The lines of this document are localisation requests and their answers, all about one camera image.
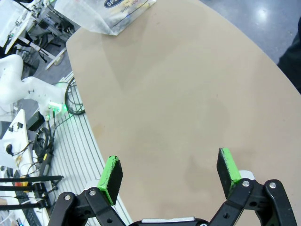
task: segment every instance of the person's leg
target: person's leg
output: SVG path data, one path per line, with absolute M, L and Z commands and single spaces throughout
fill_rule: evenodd
M 299 34 L 280 57 L 277 65 L 301 94 L 301 43 Z

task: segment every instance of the white plastic bag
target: white plastic bag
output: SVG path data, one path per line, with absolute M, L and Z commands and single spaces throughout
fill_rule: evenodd
M 118 35 L 156 0 L 57 0 L 55 10 L 91 32 Z

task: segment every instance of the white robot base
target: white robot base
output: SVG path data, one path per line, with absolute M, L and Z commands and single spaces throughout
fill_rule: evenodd
M 0 59 L 0 103 L 11 104 L 20 99 L 38 102 L 42 115 L 60 113 L 64 106 L 65 90 L 35 77 L 21 80 L 23 60 L 19 55 Z

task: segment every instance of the screw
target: screw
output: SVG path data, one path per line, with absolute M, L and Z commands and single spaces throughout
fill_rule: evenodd
M 66 195 L 65 196 L 65 200 L 69 200 L 69 199 L 71 199 L 71 196 L 70 195 Z
M 245 180 L 245 181 L 243 182 L 243 186 L 244 186 L 244 187 L 249 187 L 249 185 L 250 185 L 249 181 Z
M 89 195 L 93 196 L 96 194 L 96 191 L 92 190 L 91 192 L 89 192 Z
M 270 183 L 269 185 L 270 188 L 275 188 L 276 187 L 276 184 L 274 182 Z

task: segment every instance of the tan tabletop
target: tan tabletop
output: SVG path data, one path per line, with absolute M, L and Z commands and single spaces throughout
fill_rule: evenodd
M 198 0 L 159 0 L 119 36 L 77 31 L 72 69 L 102 155 L 118 155 L 133 221 L 210 220 L 225 201 L 216 171 L 285 186 L 301 224 L 301 96 L 241 31 Z M 245 211 L 238 225 L 259 225 Z

